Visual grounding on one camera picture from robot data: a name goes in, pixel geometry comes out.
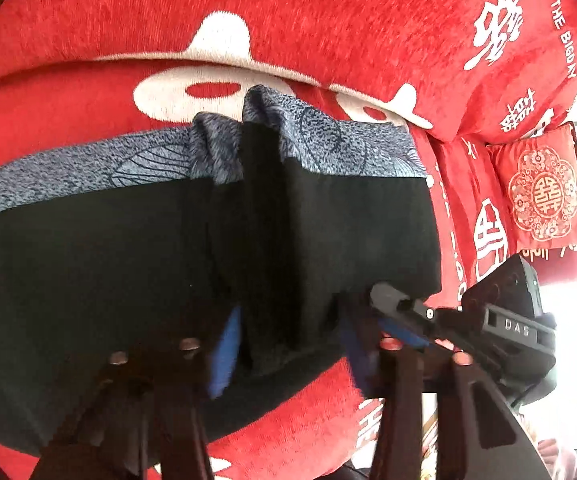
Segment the screw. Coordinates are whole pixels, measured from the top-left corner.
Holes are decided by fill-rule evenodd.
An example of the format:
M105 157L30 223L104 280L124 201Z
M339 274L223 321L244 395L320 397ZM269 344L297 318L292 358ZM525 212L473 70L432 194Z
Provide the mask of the screw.
M473 356L466 352L453 354L453 362L459 366L469 366L473 364Z
M393 337L385 337L382 339L382 341L379 342L379 346L380 348L384 349L384 350L388 350L390 352L395 352L396 350L401 350L404 345L402 344L401 341L398 341L397 339L393 338Z
M113 352L108 358L108 362L116 366L125 365L128 363L128 356L126 355L126 352Z
M200 348L200 340L194 337L187 337L180 341L180 350L182 351L189 352L198 348Z

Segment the folded black cloth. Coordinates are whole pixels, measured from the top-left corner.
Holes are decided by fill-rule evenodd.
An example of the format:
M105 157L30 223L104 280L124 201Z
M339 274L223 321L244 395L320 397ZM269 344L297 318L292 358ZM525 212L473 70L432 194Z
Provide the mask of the folded black cloth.
M37 454L111 352L181 336L210 350L240 306L233 382L205 407L219 438L341 356L337 293L440 290L406 126L264 87L243 120L199 114L0 168L0 443Z

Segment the blue patterned fabric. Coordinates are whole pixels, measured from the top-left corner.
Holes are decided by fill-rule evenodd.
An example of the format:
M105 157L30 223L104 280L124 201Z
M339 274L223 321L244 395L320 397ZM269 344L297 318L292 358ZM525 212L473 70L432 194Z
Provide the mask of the blue patterned fabric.
M280 155L328 175L426 177L406 126L337 121L264 86L252 88L243 119L280 133ZM242 180L242 123L198 114L191 126L131 133L57 148L0 168L0 211L78 193L183 178Z

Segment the red cushion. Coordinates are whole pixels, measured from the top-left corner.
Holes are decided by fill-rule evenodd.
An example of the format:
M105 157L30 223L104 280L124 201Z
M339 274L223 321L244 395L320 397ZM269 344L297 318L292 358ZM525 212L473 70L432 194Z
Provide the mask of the red cushion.
M577 98L577 0L536 7L532 0L521 0L521 6L522 33L539 27L540 38L487 67L471 92L459 135L490 144L511 142L561 124ZM529 24L530 15L535 24Z
M557 1L6 0L0 76L99 56L187 57L364 96L430 121L441 140L499 142L549 108L558 118L577 93L577 0ZM529 88L534 110L502 132Z
M467 290L467 273L456 236L454 217L449 205L446 185L440 173L437 158L424 130L409 125L417 151L429 174L427 183L431 192L433 210L440 235L442 290L425 302L433 308L457 307Z
M517 250L577 244L577 148L571 124L491 146L509 204Z
M537 272L540 285L577 282L577 245L558 249L523 249L520 254Z
M483 279L515 253L506 197L485 145L476 140L434 142L449 198L467 285Z
M378 400L364 402L345 360L246 428L208 446L224 480L311 479L337 469L377 436ZM11 480L28 480L35 457L0 445L0 467ZM149 480L158 478L149 471Z

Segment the red fabric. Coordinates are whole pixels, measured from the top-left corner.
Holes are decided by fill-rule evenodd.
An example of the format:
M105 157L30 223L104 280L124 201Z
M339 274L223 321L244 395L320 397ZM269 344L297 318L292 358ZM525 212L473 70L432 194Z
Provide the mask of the red fabric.
M558 249L524 249L520 254L536 270L540 285L577 282L577 245Z
M6 0L0 76L118 54L201 59L364 96L430 121L441 140L459 132L500 142L536 126L548 107L560 117L577 92L577 0L556 1ZM566 19L559 30L552 10ZM488 28L478 30L480 17ZM507 105L529 88L534 111L501 134Z
M577 244L577 148L571 124L542 136L491 146L511 205L517 250Z
M527 15L525 0L521 4ZM553 0L531 10L539 21L539 41L525 43L522 53L506 64L491 66L470 94L460 135L505 144L561 124L573 106L577 98L577 0Z
M171 68L190 71L177 94L150 94L147 106L134 96L137 86L150 76ZM197 83L202 70L225 83ZM294 81L284 82L242 69L216 67L183 60L124 60L76 62L43 67L0 80L0 166L33 153L85 144L121 134L152 130L173 124L188 124L195 108L234 116L241 113L244 94L256 84L284 85L284 91L320 108L336 119L349 113L358 119L375 121L386 114L354 98L337 102L335 92ZM181 110L173 120L155 118L165 108ZM390 120L398 120L390 112Z
M9 449L0 444L0 468L10 480L28 480L38 463L34 456ZM154 469L149 469L147 480L158 480L160 476Z
M299 394L243 430L209 446L232 463L220 476L239 479L310 479L337 469L355 452L366 408L345 360Z
M434 142L456 227L467 285L483 279L515 254L506 196L483 143L456 139Z
M454 218L438 161L426 132L410 125L417 151L429 174L427 184L431 193L433 210L440 235L442 290L428 298L425 303L433 308L454 307L461 304L467 290L467 275L457 243Z

